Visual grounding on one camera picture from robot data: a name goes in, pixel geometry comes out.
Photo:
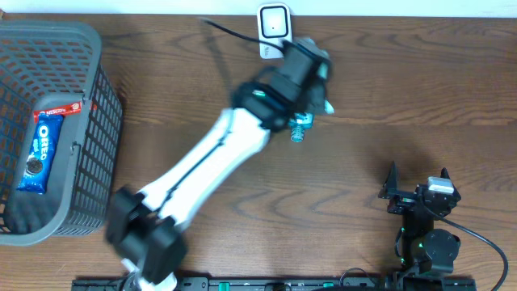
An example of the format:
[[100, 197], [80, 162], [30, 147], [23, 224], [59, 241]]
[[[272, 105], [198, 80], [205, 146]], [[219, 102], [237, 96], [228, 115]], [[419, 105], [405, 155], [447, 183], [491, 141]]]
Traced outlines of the teal mouthwash bottle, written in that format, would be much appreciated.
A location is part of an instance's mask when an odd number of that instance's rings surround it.
[[290, 121], [291, 141], [302, 142], [305, 131], [313, 127], [314, 115], [311, 113], [297, 113]]

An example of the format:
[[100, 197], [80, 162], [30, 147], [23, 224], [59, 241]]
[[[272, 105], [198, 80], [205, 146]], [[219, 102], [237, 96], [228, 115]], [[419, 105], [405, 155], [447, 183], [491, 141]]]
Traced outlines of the red Nescafe coffee stick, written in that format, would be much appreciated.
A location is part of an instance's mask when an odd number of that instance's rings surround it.
[[34, 123], [36, 124], [38, 122], [39, 117], [41, 115], [46, 115], [46, 116], [54, 116], [54, 115], [70, 116], [70, 115], [75, 115], [75, 114], [80, 113], [81, 110], [82, 110], [82, 103], [81, 102], [70, 103], [70, 104], [61, 105], [61, 106], [55, 107], [55, 108], [48, 108], [48, 109], [44, 109], [44, 110], [34, 111], [33, 112], [33, 120], [34, 120]]

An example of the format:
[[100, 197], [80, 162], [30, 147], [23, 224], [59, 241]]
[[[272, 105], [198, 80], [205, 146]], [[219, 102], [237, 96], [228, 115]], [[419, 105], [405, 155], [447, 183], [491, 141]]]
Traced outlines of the blue Oreo cookie pack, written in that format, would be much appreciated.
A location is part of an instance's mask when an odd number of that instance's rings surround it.
[[46, 193], [63, 120], [60, 115], [38, 115], [19, 191]]

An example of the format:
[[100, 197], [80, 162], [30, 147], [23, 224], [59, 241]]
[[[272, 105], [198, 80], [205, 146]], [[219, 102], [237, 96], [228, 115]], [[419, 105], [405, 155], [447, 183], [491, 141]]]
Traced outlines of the light green snack packet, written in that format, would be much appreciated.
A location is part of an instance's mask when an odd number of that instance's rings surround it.
[[326, 115], [334, 114], [334, 107], [331, 105], [331, 103], [328, 100], [325, 101], [324, 109], [325, 109]]

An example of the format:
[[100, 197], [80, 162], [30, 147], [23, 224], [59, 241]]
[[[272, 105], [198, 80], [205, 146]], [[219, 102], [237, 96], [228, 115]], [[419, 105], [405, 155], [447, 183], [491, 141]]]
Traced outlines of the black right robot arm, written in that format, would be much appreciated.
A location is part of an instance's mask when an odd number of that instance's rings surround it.
[[439, 177], [428, 177], [412, 192], [399, 189], [398, 182], [397, 166], [393, 163], [378, 196], [389, 201], [388, 213], [402, 216], [396, 254], [404, 271], [428, 277], [452, 273], [460, 240], [435, 228], [435, 222], [446, 217], [461, 200], [447, 170], [444, 168]]

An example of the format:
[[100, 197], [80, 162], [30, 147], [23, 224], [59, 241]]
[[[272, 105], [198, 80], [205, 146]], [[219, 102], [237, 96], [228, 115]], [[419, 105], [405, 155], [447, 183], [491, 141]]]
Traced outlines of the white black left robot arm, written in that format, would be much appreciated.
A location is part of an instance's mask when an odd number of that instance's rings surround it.
[[120, 188], [105, 239], [128, 269], [125, 290], [174, 290], [187, 253], [183, 232], [206, 200], [273, 133], [301, 114], [330, 114], [330, 56], [310, 38], [283, 44], [284, 62], [268, 66], [231, 94], [208, 133], [167, 173], [138, 192]]

